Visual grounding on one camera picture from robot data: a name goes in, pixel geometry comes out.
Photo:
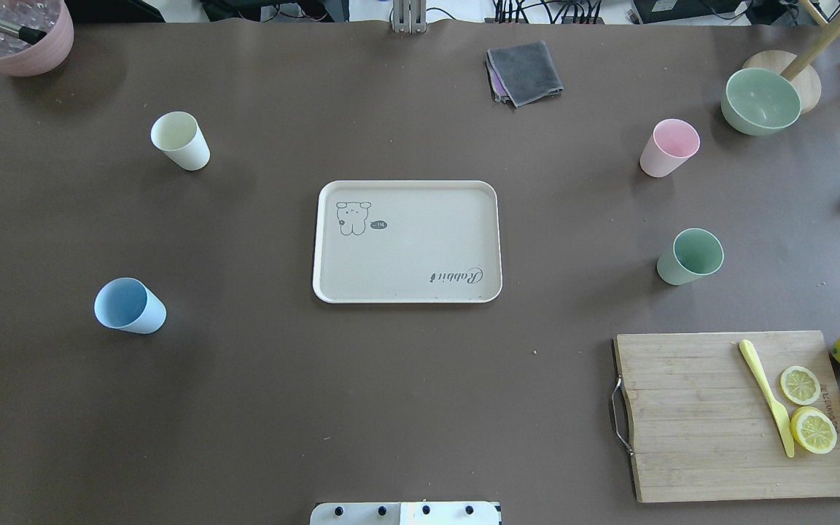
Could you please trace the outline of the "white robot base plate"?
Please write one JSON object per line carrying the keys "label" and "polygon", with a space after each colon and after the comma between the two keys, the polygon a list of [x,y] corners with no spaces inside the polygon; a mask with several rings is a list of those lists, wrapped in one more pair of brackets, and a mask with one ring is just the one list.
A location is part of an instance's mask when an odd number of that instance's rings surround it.
{"label": "white robot base plate", "polygon": [[311,524],[500,524],[498,502],[324,502]]}

